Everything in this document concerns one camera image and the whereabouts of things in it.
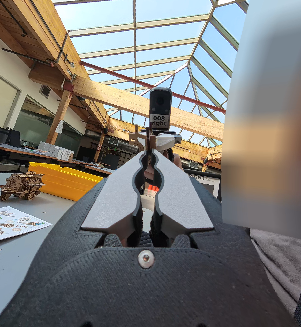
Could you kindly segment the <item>wooden model car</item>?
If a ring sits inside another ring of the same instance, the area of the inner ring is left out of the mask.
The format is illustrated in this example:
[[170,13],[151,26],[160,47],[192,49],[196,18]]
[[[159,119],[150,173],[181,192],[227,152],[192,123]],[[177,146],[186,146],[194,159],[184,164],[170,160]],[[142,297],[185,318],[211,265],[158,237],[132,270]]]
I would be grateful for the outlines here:
[[11,195],[25,200],[32,200],[41,193],[40,188],[44,186],[42,177],[34,171],[26,174],[14,173],[6,179],[6,185],[1,188],[0,201],[6,201]]

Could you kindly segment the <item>red ceiling pipe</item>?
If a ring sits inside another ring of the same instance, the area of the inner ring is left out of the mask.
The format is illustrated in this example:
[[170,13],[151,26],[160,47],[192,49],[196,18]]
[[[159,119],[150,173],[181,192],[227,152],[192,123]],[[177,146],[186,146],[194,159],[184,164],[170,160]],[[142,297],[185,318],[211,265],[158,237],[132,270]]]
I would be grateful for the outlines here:
[[[96,66],[96,65],[93,65],[93,64],[87,63],[87,62],[82,61],[82,60],[80,61],[80,64],[83,65],[83,66],[87,66],[87,67],[89,67],[89,68],[93,68],[93,69],[95,69],[95,70],[97,70],[97,71],[100,71],[100,72],[102,72],[102,73],[107,73],[107,74],[109,74],[109,75],[112,75],[112,76],[115,76],[115,77],[119,77],[119,78],[121,78],[121,79],[123,79],[123,80],[125,80],[125,81],[130,81],[130,82],[132,82],[132,83],[135,83],[135,84],[141,85],[141,86],[143,86],[143,87],[146,87],[147,89],[155,88],[155,86],[152,85],[152,84],[148,84],[148,83],[143,82],[143,81],[141,81],[141,80],[137,80],[137,79],[134,79],[134,78],[131,78],[131,77],[128,77],[128,76],[125,76],[125,75],[122,75],[122,74],[119,74],[119,73],[116,73],[116,72],[110,71],[110,70],[108,70],[108,69],[105,69],[105,68],[102,68],[102,67],[99,67],[99,66]],[[186,96],[184,96],[184,95],[180,95],[180,94],[175,93],[175,92],[173,92],[172,95],[173,95],[174,97],[177,97],[177,98],[181,99],[181,100],[185,100],[185,101],[188,101],[188,102],[192,102],[192,103],[194,103],[194,104],[198,104],[198,105],[200,105],[200,106],[203,106],[203,107],[206,107],[206,108],[210,108],[210,109],[213,109],[213,110],[215,110],[215,111],[219,111],[219,112],[222,112],[222,113],[226,114],[226,110],[223,109],[223,108],[219,108],[219,107],[214,106],[214,105],[211,105],[211,104],[203,103],[203,102],[201,102],[201,101],[199,101],[199,100],[195,100],[195,99],[192,99],[192,98],[186,97]]]

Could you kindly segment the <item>stack of small white boxes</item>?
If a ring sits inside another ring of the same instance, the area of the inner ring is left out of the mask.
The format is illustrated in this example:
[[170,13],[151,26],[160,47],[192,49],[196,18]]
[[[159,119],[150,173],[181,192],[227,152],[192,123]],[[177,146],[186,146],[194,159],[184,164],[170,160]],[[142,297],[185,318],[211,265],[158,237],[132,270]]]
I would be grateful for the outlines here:
[[72,161],[74,155],[74,151],[45,142],[40,142],[38,150],[41,154],[52,156],[62,161]]

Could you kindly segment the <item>printed instruction booklet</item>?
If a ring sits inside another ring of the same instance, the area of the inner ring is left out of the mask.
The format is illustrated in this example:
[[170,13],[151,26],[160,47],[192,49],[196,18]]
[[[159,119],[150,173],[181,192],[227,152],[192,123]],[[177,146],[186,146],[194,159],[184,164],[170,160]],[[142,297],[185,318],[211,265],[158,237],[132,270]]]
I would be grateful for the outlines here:
[[51,223],[14,209],[0,208],[0,240],[51,226]]

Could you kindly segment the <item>white sign with black marker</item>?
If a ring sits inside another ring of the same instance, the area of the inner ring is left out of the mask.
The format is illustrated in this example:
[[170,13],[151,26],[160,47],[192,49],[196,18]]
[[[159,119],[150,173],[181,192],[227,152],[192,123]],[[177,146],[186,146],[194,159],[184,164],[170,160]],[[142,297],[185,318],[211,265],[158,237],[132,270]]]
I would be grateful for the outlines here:
[[206,188],[215,198],[222,201],[221,196],[221,175],[208,172],[200,172],[194,174],[193,172],[186,170],[186,173],[200,182],[204,188]]

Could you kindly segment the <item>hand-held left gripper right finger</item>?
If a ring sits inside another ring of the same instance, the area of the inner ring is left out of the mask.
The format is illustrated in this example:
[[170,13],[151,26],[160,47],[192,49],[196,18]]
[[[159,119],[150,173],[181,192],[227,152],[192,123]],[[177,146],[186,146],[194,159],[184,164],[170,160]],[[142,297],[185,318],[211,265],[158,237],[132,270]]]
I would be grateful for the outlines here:
[[152,150],[155,196],[150,237],[155,247],[169,247],[177,235],[214,228],[189,176],[156,149]]

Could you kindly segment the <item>yellow plastic storage bin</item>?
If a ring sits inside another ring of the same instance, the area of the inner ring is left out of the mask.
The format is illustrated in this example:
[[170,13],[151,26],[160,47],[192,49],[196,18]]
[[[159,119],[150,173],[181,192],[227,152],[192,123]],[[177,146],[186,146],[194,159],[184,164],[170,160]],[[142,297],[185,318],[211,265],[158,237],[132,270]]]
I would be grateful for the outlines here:
[[78,201],[103,178],[54,164],[30,162],[29,170],[42,173],[41,192]]

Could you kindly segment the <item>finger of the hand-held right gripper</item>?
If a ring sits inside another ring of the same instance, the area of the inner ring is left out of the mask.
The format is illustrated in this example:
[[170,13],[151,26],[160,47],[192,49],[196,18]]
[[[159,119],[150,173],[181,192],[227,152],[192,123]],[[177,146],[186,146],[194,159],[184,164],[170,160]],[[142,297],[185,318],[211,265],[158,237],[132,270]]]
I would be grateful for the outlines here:
[[157,136],[151,135],[151,149],[164,151],[172,148],[175,144],[180,144],[182,136],[179,134],[159,133]]

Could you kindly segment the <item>cross-shaped wooden model part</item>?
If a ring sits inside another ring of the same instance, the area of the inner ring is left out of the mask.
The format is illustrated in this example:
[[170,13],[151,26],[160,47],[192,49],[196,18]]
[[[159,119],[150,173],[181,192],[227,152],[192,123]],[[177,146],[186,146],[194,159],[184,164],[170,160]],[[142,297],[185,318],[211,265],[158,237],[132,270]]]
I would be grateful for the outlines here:
[[147,151],[146,148],[146,134],[141,134],[138,131],[138,125],[135,124],[135,132],[129,133],[129,144],[137,146],[139,148],[139,152]]

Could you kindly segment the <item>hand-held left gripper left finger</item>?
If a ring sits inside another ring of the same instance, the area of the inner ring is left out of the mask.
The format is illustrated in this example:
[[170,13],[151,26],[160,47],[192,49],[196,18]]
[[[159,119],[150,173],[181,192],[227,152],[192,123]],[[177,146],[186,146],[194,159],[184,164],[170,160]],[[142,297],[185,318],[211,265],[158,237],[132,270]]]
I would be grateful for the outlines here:
[[140,188],[144,185],[147,151],[134,156],[112,173],[81,225],[83,230],[116,234],[138,247],[143,230]]

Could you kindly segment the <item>long wooden desk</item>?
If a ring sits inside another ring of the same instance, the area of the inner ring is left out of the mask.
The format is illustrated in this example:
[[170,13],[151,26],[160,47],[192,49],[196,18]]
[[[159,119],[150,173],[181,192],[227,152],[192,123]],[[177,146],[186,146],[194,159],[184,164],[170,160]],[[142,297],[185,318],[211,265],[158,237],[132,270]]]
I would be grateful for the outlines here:
[[44,155],[44,154],[33,153],[33,152],[28,151],[26,149],[19,149],[19,148],[16,148],[16,147],[13,147],[13,146],[10,146],[10,145],[6,145],[6,144],[0,144],[0,150],[1,151],[6,151],[6,152],[9,152],[9,153],[18,153],[18,154],[21,154],[21,157],[23,155],[25,155],[25,156],[30,155],[30,156],[34,156],[34,157],[48,158],[48,159],[52,159],[52,160],[56,160],[56,161],[60,161],[60,162],[65,162],[65,163],[87,164],[84,161],[79,161],[79,160],[75,160],[75,159],[73,159],[72,161],[66,161],[64,159],[58,159],[56,157],[47,156],[47,155]]

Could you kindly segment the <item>thin wooden model part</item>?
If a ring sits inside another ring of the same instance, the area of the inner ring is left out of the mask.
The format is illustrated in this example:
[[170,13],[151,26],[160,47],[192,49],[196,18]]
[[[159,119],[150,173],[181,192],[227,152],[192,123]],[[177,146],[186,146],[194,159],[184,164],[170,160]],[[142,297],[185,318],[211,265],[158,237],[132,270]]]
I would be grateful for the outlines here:
[[146,127],[146,148],[148,152],[148,165],[151,163],[152,158],[152,126]]

